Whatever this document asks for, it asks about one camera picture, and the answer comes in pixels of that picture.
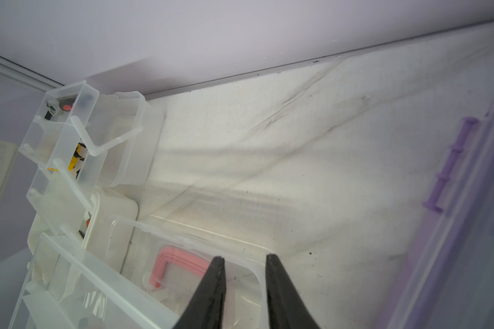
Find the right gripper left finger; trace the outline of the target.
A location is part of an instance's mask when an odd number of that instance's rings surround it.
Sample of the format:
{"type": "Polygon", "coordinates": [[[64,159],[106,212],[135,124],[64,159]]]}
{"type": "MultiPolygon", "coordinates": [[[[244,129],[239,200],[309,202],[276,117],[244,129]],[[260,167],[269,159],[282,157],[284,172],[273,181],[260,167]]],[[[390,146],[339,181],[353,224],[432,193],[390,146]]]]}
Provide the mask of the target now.
{"type": "Polygon", "coordinates": [[[184,313],[174,325],[174,329],[221,328],[225,300],[225,260],[221,256],[216,256],[207,268],[184,313]]]}

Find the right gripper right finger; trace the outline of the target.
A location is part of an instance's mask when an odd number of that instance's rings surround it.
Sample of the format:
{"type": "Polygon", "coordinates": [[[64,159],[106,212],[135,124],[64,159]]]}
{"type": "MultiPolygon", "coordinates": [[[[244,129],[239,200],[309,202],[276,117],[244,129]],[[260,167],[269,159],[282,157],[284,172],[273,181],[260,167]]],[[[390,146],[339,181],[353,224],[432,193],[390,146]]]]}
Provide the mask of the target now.
{"type": "Polygon", "coordinates": [[[265,271],[269,328],[319,329],[277,255],[266,256],[265,271]]]}

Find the pink toolbox clear lid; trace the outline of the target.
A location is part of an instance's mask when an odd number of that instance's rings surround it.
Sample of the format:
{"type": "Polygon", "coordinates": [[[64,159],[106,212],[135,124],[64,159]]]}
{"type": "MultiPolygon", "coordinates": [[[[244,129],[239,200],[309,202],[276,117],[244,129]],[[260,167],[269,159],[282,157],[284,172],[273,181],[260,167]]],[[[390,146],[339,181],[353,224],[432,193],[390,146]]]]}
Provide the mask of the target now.
{"type": "Polygon", "coordinates": [[[116,215],[99,238],[42,234],[11,328],[172,328],[212,259],[225,261],[223,328],[267,328],[260,257],[116,215]]]}

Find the purple toolbox clear lid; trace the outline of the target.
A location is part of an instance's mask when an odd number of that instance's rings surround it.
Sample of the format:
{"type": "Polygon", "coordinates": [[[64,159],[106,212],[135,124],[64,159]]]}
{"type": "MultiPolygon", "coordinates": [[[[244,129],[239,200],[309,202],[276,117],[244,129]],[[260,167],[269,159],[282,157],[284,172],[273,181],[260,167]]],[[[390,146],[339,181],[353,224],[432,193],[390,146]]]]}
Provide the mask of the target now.
{"type": "Polygon", "coordinates": [[[464,117],[377,328],[494,328],[494,100],[464,117]]]}

